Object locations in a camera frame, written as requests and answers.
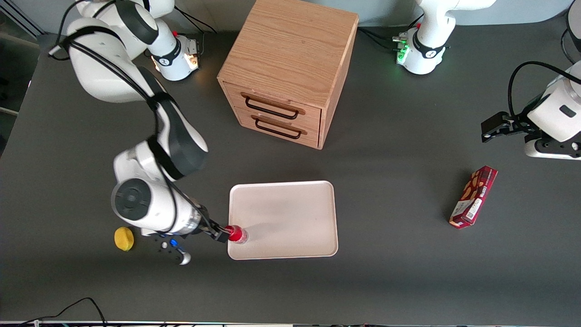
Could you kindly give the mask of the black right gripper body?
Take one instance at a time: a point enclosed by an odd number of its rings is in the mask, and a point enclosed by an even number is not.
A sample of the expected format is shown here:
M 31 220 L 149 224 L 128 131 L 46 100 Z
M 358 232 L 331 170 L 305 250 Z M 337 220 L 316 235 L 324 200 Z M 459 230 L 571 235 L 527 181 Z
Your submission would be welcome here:
M 211 238 L 218 238 L 219 231 L 215 228 L 215 223 L 208 217 L 208 210 L 206 207 L 196 207 L 196 213 L 201 216 L 195 234 L 206 234 Z

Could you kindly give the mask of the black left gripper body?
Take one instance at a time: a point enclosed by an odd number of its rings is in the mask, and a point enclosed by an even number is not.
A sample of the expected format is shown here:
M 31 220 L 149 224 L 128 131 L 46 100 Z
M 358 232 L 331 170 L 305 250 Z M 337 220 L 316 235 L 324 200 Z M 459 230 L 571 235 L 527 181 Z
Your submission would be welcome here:
M 528 136 L 539 137 L 539 128 L 526 115 L 517 114 L 508 118 L 510 131 L 508 136 L 525 133 Z

